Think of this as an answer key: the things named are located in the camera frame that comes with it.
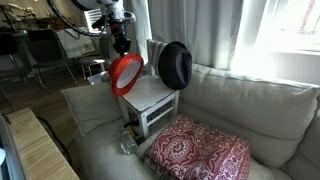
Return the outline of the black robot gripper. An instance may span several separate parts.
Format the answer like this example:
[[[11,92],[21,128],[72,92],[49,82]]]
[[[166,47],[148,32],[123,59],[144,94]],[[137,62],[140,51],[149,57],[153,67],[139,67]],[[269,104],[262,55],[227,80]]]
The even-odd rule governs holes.
[[[113,47],[115,51],[124,56],[130,49],[131,40],[127,37],[127,23],[117,22],[112,25],[112,35],[114,36]]]

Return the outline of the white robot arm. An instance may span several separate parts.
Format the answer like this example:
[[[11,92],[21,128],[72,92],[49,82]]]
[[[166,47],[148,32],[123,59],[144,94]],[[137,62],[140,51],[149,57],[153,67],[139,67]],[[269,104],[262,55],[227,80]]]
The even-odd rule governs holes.
[[[92,24],[92,28],[103,31],[109,27],[109,36],[114,37],[115,51],[120,56],[128,53],[131,40],[127,37],[127,26],[136,21],[136,16],[124,9],[123,0],[71,0],[71,2],[83,11],[102,9],[101,17]]]

